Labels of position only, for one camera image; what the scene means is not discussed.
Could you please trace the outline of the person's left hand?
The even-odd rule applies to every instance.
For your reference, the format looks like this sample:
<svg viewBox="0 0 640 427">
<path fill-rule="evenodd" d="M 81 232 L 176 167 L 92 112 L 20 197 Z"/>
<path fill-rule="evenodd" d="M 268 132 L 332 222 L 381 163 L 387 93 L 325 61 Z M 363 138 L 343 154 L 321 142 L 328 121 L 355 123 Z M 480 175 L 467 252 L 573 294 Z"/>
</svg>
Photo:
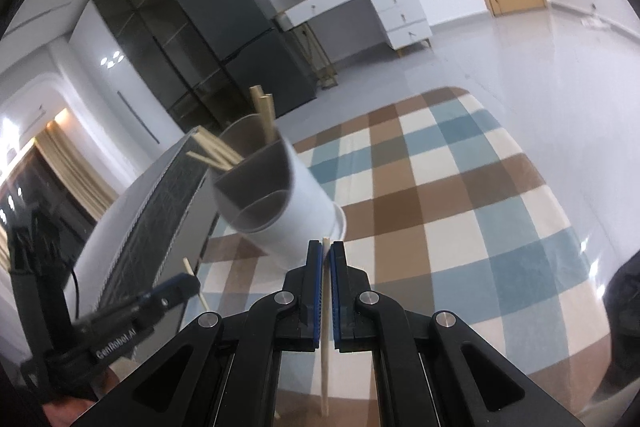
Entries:
<svg viewBox="0 0 640 427">
<path fill-rule="evenodd" d="M 93 390 L 96 396 L 101 399 L 119 384 L 119 378 L 107 367 L 102 376 L 93 382 Z M 85 411 L 92 407 L 94 401 L 68 397 L 58 401 L 43 404 L 42 410 L 50 426 L 68 427 Z"/>
</svg>

